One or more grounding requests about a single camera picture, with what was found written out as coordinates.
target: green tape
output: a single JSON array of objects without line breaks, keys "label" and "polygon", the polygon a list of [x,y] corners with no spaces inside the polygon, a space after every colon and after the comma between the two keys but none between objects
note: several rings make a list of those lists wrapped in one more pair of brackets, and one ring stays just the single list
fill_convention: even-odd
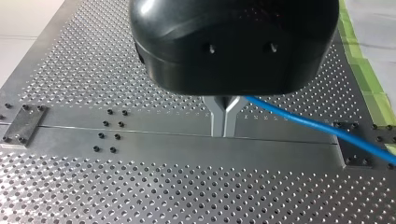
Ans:
[{"label": "green tape", "polygon": [[393,155],[396,155],[396,145],[395,144],[385,144],[387,147],[388,151],[392,153]]},{"label": "green tape", "polygon": [[373,122],[378,126],[396,125],[396,117],[389,99],[384,93],[373,67],[361,53],[344,0],[340,0],[338,30],[343,41],[347,61],[361,89]]}]

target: perforated metal sheet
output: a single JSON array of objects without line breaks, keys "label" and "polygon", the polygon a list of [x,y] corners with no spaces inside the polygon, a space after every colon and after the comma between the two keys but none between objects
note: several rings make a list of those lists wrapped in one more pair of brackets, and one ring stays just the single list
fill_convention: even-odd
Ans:
[{"label": "perforated metal sheet", "polygon": [[9,223],[395,223],[382,175],[0,152]]},{"label": "perforated metal sheet", "polygon": [[[22,103],[51,106],[27,149],[0,148],[0,221],[396,223],[394,172],[345,169],[329,135],[266,118],[249,105],[239,115],[237,136],[271,141],[203,137],[210,117],[201,98],[168,93],[145,77],[127,3],[66,0],[0,90],[0,105],[14,105],[0,108],[4,123]],[[340,48],[334,43],[325,74],[307,94],[271,100],[314,119],[368,125]],[[323,94],[313,94],[314,87]],[[333,113],[337,107],[347,111],[341,118]],[[0,125],[0,133],[6,129]]]},{"label": "perforated metal sheet", "polygon": [[396,223],[392,173],[343,169],[335,146],[96,133],[39,128],[28,149],[0,148],[0,220]]},{"label": "perforated metal sheet", "polygon": [[129,0],[87,0],[23,87],[25,103],[124,107],[133,112],[205,111],[201,97],[158,88],[139,62],[129,26]]}]

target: blue cable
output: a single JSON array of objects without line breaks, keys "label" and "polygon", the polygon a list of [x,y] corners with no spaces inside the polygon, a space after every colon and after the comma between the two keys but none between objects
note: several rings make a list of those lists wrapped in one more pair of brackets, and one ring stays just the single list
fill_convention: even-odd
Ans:
[{"label": "blue cable", "polygon": [[317,129],[317,130],[322,131],[324,133],[334,134],[334,135],[336,135],[336,136],[348,141],[349,143],[351,143],[351,144],[353,144],[353,145],[355,145],[357,147],[360,147],[360,148],[372,153],[373,155],[375,155],[375,156],[377,156],[377,157],[379,157],[379,158],[381,158],[381,159],[383,159],[385,161],[388,161],[388,162],[390,162],[392,164],[396,164],[396,156],[390,154],[389,152],[387,152],[386,150],[383,150],[380,147],[377,147],[377,146],[375,146],[375,145],[373,145],[371,143],[368,143],[368,142],[360,139],[357,136],[354,136],[354,135],[352,135],[350,133],[344,132],[344,131],[342,131],[340,129],[334,128],[334,127],[332,127],[330,125],[323,124],[323,123],[317,122],[317,121],[312,120],[312,119],[306,119],[304,117],[291,114],[289,111],[286,111],[286,110],[283,110],[283,109],[281,109],[279,107],[276,107],[274,105],[270,105],[268,103],[265,103],[264,101],[254,97],[254,96],[246,96],[246,98],[251,103],[253,103],[255,105],[258,105],[258,106],[262,107],[263,109],[272,111],[273,113],[275,113],[275,114],[277,114],[277,115],[279,115],[279,116],[281,116],[281,117],[283,117],[285,119],[292,120],[292,121],[294,121],[296,123],[303,124],[306,127]]}]

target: black robot head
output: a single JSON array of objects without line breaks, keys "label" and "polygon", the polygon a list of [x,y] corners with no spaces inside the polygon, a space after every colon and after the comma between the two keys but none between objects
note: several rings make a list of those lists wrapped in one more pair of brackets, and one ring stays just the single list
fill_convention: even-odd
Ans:
[{"label": "black robot head", "polygon": [[150,78],[177,93],[267,95],[316,75],[338,0],[132,0],[136,50]]}]

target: bolt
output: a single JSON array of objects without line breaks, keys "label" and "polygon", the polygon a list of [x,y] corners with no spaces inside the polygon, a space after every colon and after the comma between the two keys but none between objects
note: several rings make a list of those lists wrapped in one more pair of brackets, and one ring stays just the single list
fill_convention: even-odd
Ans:
[{"label": "bolt", "polygon": [[393,170],[394,165],[393,165],[392,163],[388,163],[387,168],[388,168],[389,170]]},{"label": "bolt", "polygon": [[359,127],[358,123],[352,123],[352,129],[357,129]]},{"label": "bolt", "polygon": [[363,165],[368,165],[368,164],[369,164],[369,160],[364,159],[363,162],[362,162],[362,164],[363,164]]}]

